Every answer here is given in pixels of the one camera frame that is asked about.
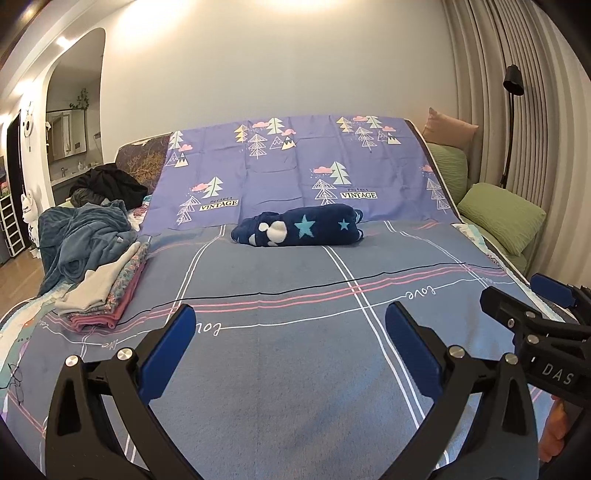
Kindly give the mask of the person's right hand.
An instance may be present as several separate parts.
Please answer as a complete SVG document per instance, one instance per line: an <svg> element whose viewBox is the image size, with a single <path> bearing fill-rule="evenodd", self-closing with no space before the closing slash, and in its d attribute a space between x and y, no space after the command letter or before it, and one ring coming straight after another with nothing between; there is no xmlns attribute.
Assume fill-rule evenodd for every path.
<svg viewBox="0 0 591 480"><path fill-rule="evenodd" d="M543 463L551 461L562 452L565 437L570 430L564 400L556 396L552 396L552 400L553 405L538 444L539 459Z"/></svg>

